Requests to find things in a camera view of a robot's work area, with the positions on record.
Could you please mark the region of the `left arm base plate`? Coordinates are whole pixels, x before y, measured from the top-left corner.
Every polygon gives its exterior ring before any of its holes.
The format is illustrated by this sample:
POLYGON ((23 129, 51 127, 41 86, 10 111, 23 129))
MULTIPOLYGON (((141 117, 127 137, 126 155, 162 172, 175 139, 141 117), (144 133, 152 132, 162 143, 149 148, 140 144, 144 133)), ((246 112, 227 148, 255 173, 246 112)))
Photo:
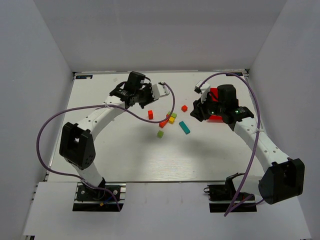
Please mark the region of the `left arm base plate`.
POLYGON ((119 212, 125 203, 126 184, 111 183, 105 188, 112 192, 91 189, 82 183, 78 183, 73 201, 73 212, 119 212))

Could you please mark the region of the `red arch wood block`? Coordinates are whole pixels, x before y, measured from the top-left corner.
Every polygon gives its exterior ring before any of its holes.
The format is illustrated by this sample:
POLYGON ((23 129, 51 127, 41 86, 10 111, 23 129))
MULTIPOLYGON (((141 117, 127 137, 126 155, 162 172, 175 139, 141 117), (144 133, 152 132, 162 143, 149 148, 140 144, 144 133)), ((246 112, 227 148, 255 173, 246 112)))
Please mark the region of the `red arch wood block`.
POLYGON ((159 125, 159 127, 160 127, 160 128, 164 128, 164 127, 165 127, 165 125, 168 123, 169 119, 170 119, 170 115, 169 115, 169 114, 167 114, 167 115, 166 115, 165 120, 164 120, 164 121, 162 121, 162 122, 160 122, 160 123, 158 124, 158 125, 159 125))

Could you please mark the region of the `red plastic bin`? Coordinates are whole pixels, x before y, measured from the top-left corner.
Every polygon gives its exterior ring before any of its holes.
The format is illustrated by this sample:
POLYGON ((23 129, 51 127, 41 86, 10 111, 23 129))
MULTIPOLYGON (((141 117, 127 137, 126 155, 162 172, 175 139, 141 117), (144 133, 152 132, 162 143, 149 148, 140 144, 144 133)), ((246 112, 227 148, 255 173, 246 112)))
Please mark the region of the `red plastic bin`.
MULTIPOLYGON (((214 88, 212 87, 210 89, 210 96, 212 98, 212 100, 214 102, 218 102, 218 89, 217 88, 214 88)), ((223 122, 223 119, 221 116, 218 116, 218 115, 211 115, 208 119, 208 122, 210 123, 222 123, 223 122)))

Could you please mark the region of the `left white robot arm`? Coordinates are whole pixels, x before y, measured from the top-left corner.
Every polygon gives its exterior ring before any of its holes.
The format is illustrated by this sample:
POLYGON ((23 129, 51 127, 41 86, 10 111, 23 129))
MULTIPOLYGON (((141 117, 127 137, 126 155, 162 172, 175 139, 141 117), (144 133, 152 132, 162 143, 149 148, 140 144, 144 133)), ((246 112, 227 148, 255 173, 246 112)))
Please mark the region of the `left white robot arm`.
POLYGON ((98 188, 105 186, 105 179, 94 164, 94 141, 100 132, 128 108, 139 104, 143 109, 163 96, 161 91, 165 91, 166 87, 145 83, 146 79, 142 73, 130 72, 127 81, 119 83, 109 93, 102 107, 76 123, 67 122, 63 126, 59 154, 89 185, 98 188))

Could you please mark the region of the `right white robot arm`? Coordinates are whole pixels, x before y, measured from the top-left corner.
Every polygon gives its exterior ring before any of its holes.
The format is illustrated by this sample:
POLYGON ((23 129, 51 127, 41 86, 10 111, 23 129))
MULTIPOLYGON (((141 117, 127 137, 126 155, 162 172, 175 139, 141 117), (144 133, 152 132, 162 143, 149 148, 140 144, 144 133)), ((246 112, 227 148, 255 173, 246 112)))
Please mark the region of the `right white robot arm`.
POLYGON ((241 182, 241 173, 227 177, 225 183, 232 195, 241 187, 242 192, 261 196, 272 205, 303 193, 304 163, 299 158, 289 157, 258 129, 257 117, 247 107, 239 105, 233 85, 218 86, 217 96, 210 91, 210 85, 202 81, 194 90, 201 97, 193 102, 190 115, 200 122, 213 115, 220 116, 252 150, 262 166, 263 176, 248 175, 244 183, 241 182))

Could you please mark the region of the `red rectangular wood block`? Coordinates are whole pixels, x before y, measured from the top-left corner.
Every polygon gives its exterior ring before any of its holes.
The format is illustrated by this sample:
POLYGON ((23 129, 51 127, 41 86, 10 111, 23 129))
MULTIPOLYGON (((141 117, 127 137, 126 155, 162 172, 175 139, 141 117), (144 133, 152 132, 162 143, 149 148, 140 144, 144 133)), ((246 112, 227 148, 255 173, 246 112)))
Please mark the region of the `red rectangular wood block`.
POLYGON ((152 110, 149 110, 147 113, 148 113, 148 119, 149 119, 149 120, 153 120, 153 119, 154 119, 154 113, 153 113, 153 111, 152 111, 152 110))

